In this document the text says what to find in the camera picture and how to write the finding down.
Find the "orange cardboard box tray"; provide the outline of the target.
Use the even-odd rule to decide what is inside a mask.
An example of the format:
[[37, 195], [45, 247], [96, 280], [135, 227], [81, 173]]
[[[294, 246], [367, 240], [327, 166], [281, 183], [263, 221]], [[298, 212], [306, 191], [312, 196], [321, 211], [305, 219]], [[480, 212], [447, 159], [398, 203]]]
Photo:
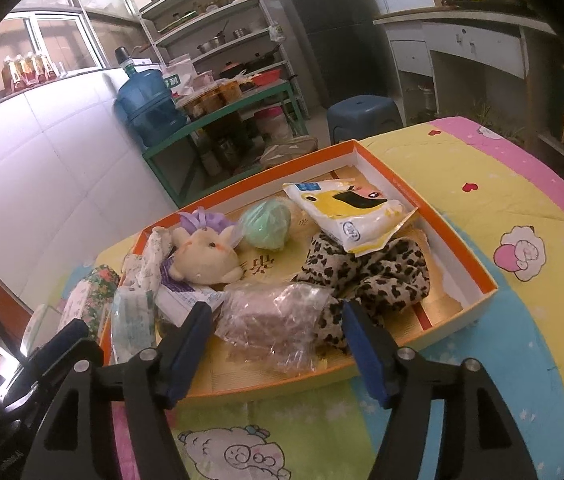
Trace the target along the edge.
[[[204, 207], [227, 218], [239, 218], [251, 206], [281, 197], [287, 184], [343, 180], [360, 190], [376, 188], [397, 200], [407, 218], [396, 236], [414, 240], [426, 260], [430, 285], [419, 302], [401, 310], [383, 299], [385, 329], [398, 344], [421, 350], [450, 336], [484, 312], [498, 285], [460, 235], [399, 174], [357, 141], [339, 143], [284, 162], [231, 184], [185, 206], [192, 212]], [[370, 272], [353, 267], [354, 255], [340, 255], [326, 243], [318, 223], [297, 205], [291, 206], [291, 227], [281, 250], [267, 252], [248, 244], [239, 246], [239, 261], [247, 282], [282, 284], [304, 281], [331, 288], [337, 298], [367, 292]], [[310, 370], [285, 373], [263, 361], [240, 361], [232, 347], [211, 337], [197, 368], [186, 406], [212, 406], [270, 399], [321, 388], [357, 374], [355, 361], [341, 351], [344, 338], [331, 330], [333, 315], [317, 324], [318, 359]]]

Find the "brown item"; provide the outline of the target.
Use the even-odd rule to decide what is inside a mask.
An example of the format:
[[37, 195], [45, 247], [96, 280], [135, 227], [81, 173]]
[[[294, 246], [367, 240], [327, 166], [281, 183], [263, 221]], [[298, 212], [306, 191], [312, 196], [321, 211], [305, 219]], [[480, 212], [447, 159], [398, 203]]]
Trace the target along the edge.
[[224, 289], [215, 334], [233, 360], [286, 375], [317, 368], [315, 328], [332, 289], [306, 282], [237, 282]]

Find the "green item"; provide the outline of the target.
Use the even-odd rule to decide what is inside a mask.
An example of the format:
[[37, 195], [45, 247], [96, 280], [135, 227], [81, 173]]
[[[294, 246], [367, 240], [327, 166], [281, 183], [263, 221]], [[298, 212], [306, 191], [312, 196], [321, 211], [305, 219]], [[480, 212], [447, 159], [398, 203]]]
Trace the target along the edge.
[[243, 240], [254, 248], [276, 252], [285, 247], [291, 228], [291, 210], [280, 198], [251, 206], [239, 218]]

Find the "white kitchen counter cabinet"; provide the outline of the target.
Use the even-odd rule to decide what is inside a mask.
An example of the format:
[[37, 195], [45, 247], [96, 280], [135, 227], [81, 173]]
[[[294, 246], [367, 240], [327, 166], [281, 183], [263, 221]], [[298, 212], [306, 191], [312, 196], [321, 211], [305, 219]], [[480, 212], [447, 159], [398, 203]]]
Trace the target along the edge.
[[564, 154], [564, 45], [538, 18], [424, 8], [375, 18], [407, 124], [463, 116], [536, 151]]

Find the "red plastic basin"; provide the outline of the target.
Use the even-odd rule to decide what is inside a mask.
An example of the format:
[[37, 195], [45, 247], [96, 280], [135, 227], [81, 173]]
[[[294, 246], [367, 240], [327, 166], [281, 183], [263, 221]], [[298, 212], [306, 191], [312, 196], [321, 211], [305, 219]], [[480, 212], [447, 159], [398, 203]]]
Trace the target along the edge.
[[265, 87], [268, 84], [274, 84], [276, 81], [280, 80], [281, 76], [282, 70], [280, 68], [273, 68], [273, 70], [266, 70], [265, 72], [254, 74], [250, 77], [250, 81], [256, 87]]

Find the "small green tissue pack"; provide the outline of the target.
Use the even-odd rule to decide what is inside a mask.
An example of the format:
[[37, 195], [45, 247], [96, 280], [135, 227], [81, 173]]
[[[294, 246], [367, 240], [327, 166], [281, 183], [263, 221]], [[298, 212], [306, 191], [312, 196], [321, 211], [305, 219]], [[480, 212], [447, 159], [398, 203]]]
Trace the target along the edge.
[[153, 348], [155, 304], [150, 290], [116, 290], [111, 310], [112, 362], [122, 364], [146, 348]]

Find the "white purple printed packet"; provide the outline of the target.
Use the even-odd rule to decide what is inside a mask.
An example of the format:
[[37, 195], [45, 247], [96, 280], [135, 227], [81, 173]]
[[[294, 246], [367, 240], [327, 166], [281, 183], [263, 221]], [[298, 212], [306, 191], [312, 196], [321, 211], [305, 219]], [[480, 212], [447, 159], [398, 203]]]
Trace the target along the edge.
[[221, 306], [223, 292], [205, 285], [191, 285], [188, 282], [176, 282], [168, 273], [172, 257], [160, 266], [161, 280], [155, 295], [155, 304], [167, 320], [180, 327], [197, 302], [208, 304], [212, 312]]

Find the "blue water jug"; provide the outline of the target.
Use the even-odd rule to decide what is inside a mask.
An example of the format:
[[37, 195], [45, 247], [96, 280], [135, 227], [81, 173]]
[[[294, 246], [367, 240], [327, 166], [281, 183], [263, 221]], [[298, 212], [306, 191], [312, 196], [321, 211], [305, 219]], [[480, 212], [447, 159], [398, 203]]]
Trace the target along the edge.
[[142, 148], [152, 148], [183, 128], [186, 116], [175, 106], [160, 70], [138, 72], [125, 47], [118, 47], [115, 56], [128, 80], [117, 91], [114, 110]]

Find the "green metal table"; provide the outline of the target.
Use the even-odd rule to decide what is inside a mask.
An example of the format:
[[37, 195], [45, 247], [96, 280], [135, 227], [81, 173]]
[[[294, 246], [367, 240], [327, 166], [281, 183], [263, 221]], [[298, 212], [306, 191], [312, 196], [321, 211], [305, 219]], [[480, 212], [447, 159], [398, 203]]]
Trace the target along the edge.
[[175, 185], [167, 179], [163, 169], [157, 165], [154, 158], [172, 145], [183, 139], [190, 138], [199, 130], [204, 130], [209, 135], [213, 148], [219, 148], [224, 141], [230, 141], [236, 148], [237, 156], [245, 156], [251, 149], [251, 145], [247, 136], [248, 131], [242, 125], [241, 110], [255, 106], [268, 98], [276, 98], [280, 106], [291, 104], [295, 116], [287, 118], [287, 122], [291, 125], [293, 133], [297, 134], [297, 136], [308, 133], [305, 116], [301, 112], [293, 86], [288, 80], [278, 79], [272, 84], [247, 91], [241, 99], [224, 105], [216, 112], [198, 118], [194, 122], [189, 122], [177, 132], [167, 136], [165, 140], [160, 141], [152, 148], [147, 148], [143, 152], [143, 158], [148, 163], [149, 169], [154, 172], [155, 177], [163, 185], [167, 195], [177, 206], [184, 206], [192, 202], [193, 194], [190, 191], [192, 177], [188, 174], [184, 182], [179, 184], [178, 188], [175, 188]]

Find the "leopard print cloth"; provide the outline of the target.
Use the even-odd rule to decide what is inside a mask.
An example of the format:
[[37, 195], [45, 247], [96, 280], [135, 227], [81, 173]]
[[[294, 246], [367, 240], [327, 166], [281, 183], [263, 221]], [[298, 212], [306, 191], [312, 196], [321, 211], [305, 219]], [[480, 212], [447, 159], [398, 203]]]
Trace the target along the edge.
[[312, 237], [307, 258], [295, 276], [332, 289], [332, 300], [323, 310], [315, 336], [322, 347], [349, 352], [344, 335], [344, 306], [359, 304], [375, 326], [383, 327], [388, 315], [425, 299], [431, 289], [425, 254], [408, 237], [399, 237], [378, 252], [355, 257], [320, 232]]

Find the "blue plastic stool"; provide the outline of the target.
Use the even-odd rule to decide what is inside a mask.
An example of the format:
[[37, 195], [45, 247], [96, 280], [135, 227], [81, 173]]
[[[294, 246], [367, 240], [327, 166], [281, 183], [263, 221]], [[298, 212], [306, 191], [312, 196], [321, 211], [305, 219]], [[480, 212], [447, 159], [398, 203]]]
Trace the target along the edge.
[[329, 107], [326, 118], [332, 144], [364, 140], [403, 127], [397, 104], [387, 96], [352, 96]]

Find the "white shelving rack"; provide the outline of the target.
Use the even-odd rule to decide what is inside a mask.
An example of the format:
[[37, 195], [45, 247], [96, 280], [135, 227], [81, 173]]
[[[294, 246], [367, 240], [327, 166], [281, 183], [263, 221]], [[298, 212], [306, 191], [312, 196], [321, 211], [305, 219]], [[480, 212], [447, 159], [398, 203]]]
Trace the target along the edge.
[[151, 0], [139, 15], [163, 67], [190, 61], [215, 78], [228, 68], [245, 76], [279, 70], [309, 116], [286, 34], [265, 0]]

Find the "plush toy purple dress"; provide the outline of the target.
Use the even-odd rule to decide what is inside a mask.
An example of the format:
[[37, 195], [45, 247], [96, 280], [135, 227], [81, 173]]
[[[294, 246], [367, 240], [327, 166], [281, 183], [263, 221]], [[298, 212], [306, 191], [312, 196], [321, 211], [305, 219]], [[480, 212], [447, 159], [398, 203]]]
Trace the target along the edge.
[[216, 286], [242, 278], [244, 270], [236, 252], [242, 234], [235, 222], [203, 207], [182, 211], [179, 219], [171, 232], [175, 249], [167, 273], [172, 281]]

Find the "white floral scrunchie cloth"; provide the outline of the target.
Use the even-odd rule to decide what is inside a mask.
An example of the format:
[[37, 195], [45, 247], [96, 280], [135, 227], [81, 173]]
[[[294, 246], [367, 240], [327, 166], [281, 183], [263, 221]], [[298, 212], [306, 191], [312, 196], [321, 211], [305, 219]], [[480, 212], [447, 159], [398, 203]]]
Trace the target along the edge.
[[156, 226], [146, 241], [141, 255], [128, 254], [122, 263], [122, 286], [155, 294], [161, 283], [161, 265], [171, 253], [171, 232]]

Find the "white green bandage box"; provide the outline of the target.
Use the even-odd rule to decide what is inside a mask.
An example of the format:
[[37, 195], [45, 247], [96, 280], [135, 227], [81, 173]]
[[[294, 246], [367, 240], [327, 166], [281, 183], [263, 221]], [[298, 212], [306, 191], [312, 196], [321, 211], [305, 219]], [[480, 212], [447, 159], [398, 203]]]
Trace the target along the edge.
[[62, 312], [50, 304], [40, 304], [30, 317], [22, 342], [20, 353], [30, 356], [36, 349], [44, 346], [58, 331]]

